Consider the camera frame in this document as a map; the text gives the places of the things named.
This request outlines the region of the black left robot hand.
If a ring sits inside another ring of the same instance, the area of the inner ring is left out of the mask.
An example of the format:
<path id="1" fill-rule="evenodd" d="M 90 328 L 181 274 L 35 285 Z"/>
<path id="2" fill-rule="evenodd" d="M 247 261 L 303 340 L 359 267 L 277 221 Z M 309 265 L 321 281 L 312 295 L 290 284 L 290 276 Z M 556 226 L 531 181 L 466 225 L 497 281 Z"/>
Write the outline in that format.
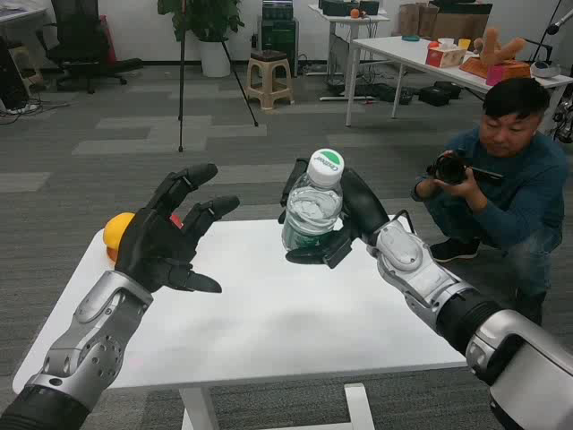
<path id="1" fill-rule="evenodd" d="M 137 281 L 150 293 L 162 287 L 181 291 L 220 293 L 214 279 L 193 270 L 192 259 L 211 225 L 234 211 L 237 196 L 223 196 L 195 204 L 179 228 L 171 216 L 186 196 L 218 173 L 212 163 L 171 172 L 149 203 L 138 210 L 119 244 L 115 269 Z"/>

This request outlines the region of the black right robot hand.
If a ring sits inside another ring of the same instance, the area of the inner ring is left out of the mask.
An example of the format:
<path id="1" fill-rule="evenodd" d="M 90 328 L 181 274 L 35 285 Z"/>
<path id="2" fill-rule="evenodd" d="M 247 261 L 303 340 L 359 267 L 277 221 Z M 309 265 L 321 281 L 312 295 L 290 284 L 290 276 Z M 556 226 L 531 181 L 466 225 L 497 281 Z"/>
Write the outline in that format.
<path id="1" fill-rule="evenodd" d="M 333 269 L 356 239 L 370 243 L 389 215 L 352 168 L 344 168 L 340 180 L 324 188 L 309 178 L 309 166 L 308 158 L 297 159 L 283 189 L 282 243 L 289 262 Z"/>

